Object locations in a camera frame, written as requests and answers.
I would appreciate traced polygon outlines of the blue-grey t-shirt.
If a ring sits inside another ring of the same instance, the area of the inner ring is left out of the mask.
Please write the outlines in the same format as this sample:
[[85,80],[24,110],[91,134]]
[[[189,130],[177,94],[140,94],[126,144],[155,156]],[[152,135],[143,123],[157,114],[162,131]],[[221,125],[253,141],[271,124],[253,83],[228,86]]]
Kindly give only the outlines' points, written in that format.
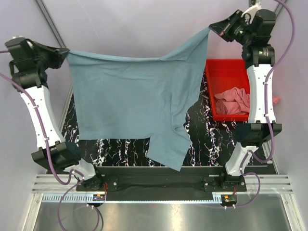
[[70,51],[79,138],[148,138],[147,157],[180,171],[191,145],[186,114],[199,99],[209,32],[162,57]]

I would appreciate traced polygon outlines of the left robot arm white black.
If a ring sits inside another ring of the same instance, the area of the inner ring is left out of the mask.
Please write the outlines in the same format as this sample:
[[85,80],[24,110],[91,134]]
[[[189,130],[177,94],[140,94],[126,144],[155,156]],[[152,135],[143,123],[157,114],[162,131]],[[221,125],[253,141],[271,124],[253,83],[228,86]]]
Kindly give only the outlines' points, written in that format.
[[58,177],[57,171],[75,177],[86,190],[100,190],[103,176],[81,157],[74,142],[65,140],[51,107],[46,70],[59,69],[69,49],[46,46],[24,37],[5,42],[5,47],[13,58],[9,63],[12,77],[8,81],[25,102],[36,133],[38,150],[31,155],[33,161],[51,171],[62,185],[66,182]]

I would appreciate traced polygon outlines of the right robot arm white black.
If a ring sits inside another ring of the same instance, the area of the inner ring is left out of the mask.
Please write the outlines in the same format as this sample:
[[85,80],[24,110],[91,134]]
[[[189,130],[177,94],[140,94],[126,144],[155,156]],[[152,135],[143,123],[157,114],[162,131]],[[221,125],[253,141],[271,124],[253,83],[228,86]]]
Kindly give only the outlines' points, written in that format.
[[244,169],[263,143],[273,141],[282,131],[273,110],[272,74],[276,64],[275,50],[270,45],[276,14],[260,7],[245,12],[236,10],[227,19],[213,23],[209,28],[227,42],[242,45],[250,87],[248,122],[235,129],[236,145],[230,159],[214,185],[232,191],[245,185]]

